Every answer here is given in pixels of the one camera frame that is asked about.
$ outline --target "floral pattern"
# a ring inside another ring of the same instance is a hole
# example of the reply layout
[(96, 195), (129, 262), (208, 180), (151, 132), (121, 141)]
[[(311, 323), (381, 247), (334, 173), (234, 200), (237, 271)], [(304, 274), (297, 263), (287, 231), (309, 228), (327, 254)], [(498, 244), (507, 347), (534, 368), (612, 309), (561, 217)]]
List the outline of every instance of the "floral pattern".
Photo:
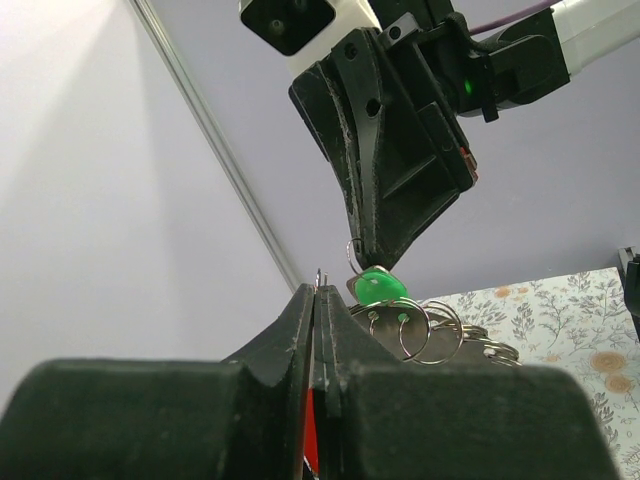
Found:
[(438, 298), (583, 386), (625, 479), (640, 480), (640, 349), (615, 268)]

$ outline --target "purple cable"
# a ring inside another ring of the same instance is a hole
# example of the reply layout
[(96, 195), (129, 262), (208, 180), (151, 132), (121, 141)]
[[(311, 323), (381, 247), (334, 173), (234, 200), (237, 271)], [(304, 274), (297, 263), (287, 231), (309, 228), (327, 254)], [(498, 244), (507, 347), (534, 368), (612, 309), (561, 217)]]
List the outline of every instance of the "purple cable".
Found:
[(544, 0), (543, 2), (537, 3), (529, 8), (525, 8), (517, 13), (512, 15), (508, 15), (503, 18), (499, 18), (498, 20), (494, 20), (491, 23), (486, 23), (484, 25), (480, 25), (479, 27), (472, 28), (470, 30), (471, 35), (477, 35), (479, 33), (485, 33), (490, 30), (495, 30), (496, 28), (504, 27), (513, 22), (517, 22), (518, 20), (522, 20), (525, 17), (538, 13), (545, 8), (548, 8), (552, 5), (555, 5), (560, 0)]

